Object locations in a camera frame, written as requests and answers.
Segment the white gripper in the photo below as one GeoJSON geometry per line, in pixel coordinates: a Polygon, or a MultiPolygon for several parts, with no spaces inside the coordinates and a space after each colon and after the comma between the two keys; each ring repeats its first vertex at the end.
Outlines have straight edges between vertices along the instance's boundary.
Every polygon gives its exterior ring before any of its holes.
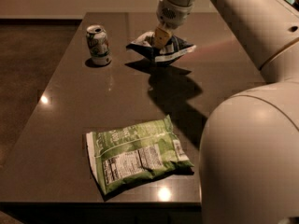
{"type": "Polygon", "coordinates": [[[182,25],[192,11],[192,7],[193,0],[159,0],[156,14],[162,25],[159,24],[154,31],[156,49],[162,49],[167,44],[173,35],[170,29],[177,29],[182,25]]]}

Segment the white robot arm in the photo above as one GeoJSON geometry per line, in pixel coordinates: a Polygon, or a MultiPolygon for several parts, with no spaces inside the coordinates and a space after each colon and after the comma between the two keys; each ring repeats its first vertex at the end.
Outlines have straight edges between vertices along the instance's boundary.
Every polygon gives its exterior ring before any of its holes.
{"type": "MultiPolygon", "coordinates": [[[[265,83],[221,103],[199,151],[203,224],[297,224],[299,23],[284,0],[210,0],[265,83]]],[[[156,45],[186,21],[194,0],[160,0],[156,45]]]]}

